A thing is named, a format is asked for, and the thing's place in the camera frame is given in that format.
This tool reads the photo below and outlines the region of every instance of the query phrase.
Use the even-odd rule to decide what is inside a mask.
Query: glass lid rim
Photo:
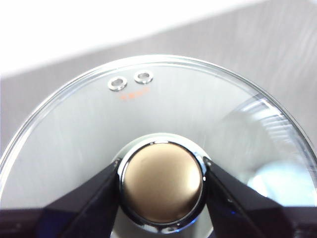
[[[183,56],[175,56],[175,55],[142,55],[142,56],[133,56],[123,59],[114,60],[105,64],[102,64],[100,66],[97,66],[93,69],[90,69],[77,77],[71,79],[61,87],[59,87],[57,90],[55,90],[52,94],[50,94],[48,97],[46,97],[27,117],[27,119],[22,123],[20,128],[16,131],[10,142],[7,144],[3,155],[0,158],[0,187],[3,187],[5,185],[5,181],[7,178],[7,175],[4,175],[4,172],[7,170],[5,169],[6,166],[9,166],[7,171],[10,171],[10,168],[13,166],[14,161],[8,160],[11,153],[14,152],[15,147],[19,144],[20,140],[23,138],[23,135],[28,131],[28,129],[32,126],[33,122],[36,121],[37,115],[39,115],[41,112],[43,112],[46,108],[49,107],[49,105],[54,103],[54,100],[58,98],[60,94],[62,94],[67,89],[71,88],[73,85],[77,84],[84,78],[87,78],[91,76],[92,74],[96,75],[98,73],[105,73],[105,72],[111,72],[114,70],[118,70],[120,68],[134,66],[138,64],[147,64],[147,63],[174,63],[174,64],[185,64],[189,63],[191,66],[194,66],[195,64],[200,67],[206,67],[206,68],[215,68],[218,69],[226,74],[229,74],[233,76],[234,78],[242,81],[243,83],[247,84],[252,89],[255,89],[259,93],[263,94],[265,97],[269,99],[273,103],[274,106],[276,106],[285,116],[286,118],[294,125],[295,130],[298,132],[299,136],[304,139],[304,142],[307,145],[307,148],[309,149],[310,154],[312,155],[315,163],[317,163],[316,153],[315,149],[313,147],[312,142],[308,138],[307,134],[304,132],[304,130],[300,127],[298,122],[291,116],[291,114],[274,98],[272,97],[268,92],[266,92],[264,89],[262,89],[260,86],[256,85],[255,83],[251,82],[250,80],[246,79],[245,77],[225,68],[222,66],[219,66],[217,64],[200,60],[196,58],[191,57],[183,57]]]

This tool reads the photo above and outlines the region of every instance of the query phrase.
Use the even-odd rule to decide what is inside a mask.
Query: gray background
[[[1,154],[33,109],[58,87],[100,64],[145,54],[207,60],[261,86],[317,145],[317,4],[271,0],[125,45],[1,79]]]

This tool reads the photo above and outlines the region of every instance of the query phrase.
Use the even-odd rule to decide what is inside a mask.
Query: metal rim
[[[125,77],[117,76],[108,81],[108,88],[112,91],[120,91],[127,86],[128,80]]]
[[[140,84],[147,84],[153,80],[153,73],[149,70],[140,70],[135,73],[134,80]]]

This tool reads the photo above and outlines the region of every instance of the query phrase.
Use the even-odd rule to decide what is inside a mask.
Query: glass lid
[[[1,158],[0,209],[47,206],[108,166],[126,144],[158,132],[192,140],[283,206],[317,204],[316,157],[271,96],[214,64],[156,55],[104,64],[40,104]],[[124,237],[120,227],[134,228],[122,212],[118,217],[114,236]],[[210,223],[208,212],[198,220],[196,226]]]

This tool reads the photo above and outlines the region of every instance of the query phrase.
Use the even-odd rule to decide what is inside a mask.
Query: gold knob top
[[[202,172],[191,153],[171,144],[139,150],[127,165],[123,191],[128,205],[141,217],[170,223],[186,216],[202,190]]]

